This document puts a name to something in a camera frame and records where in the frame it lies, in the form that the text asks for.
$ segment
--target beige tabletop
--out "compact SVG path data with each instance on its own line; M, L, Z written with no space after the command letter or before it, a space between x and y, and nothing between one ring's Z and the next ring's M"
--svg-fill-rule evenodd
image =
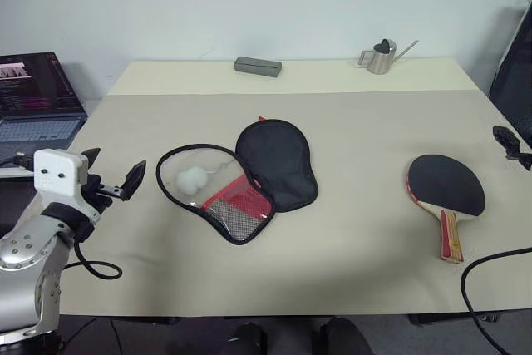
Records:
M111 95L287 94L361 91L478 91L449 57L405 58L386 75L354 60L288 61L278 78L236 72L232 62L132 62Z
M235 246L163 196L155 164L181 145L234 149L239 133L259 116L291 121L303 131L319 196L300 210L276 214L253 241ZM532 237L532 175L505 159L491 134L495 124L510 126L473 86L108 96L72 149L101 147L92 170L109 184L147 159L145 181L131 201L115 202L103 214L82 245L88 259L119 264L123 277L103 281L81 268L67 270L61 311L137 316L465 311L459 285L464 267L488 254L530 246ZM405 189L409 163L432 153L465 163L484 187L484 213L459 224L465 257L460 265L439 259L439 224ZM483 265L471 273L467 288L478 310L529 308L530 257Z

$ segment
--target laptop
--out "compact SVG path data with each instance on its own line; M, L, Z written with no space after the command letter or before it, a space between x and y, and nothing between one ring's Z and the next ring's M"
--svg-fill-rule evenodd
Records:
M85 121L55 53L0 56L0 160L66 149Z

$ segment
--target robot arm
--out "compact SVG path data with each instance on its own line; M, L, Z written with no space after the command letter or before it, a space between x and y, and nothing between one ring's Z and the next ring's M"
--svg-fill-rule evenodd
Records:
M35 153L34 185L46 208L0 239L0 350L57 328L60 277L71 249L79 251L111 197L128 200L144 177L142 161L121 187L102 184L88 174L98 153Z

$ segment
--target cotton ball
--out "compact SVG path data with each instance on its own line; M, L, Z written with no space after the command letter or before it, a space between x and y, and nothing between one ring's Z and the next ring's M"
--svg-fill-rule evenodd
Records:
M203 168L192 166L177 174L175 184L186 195L195 195L207 185L208 181L209 177Z

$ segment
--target laptop keyboard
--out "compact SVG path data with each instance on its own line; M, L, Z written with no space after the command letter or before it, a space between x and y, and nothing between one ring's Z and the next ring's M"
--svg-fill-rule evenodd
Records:
M3 123L0 124L0 142L65 140L78 123L79 120Z

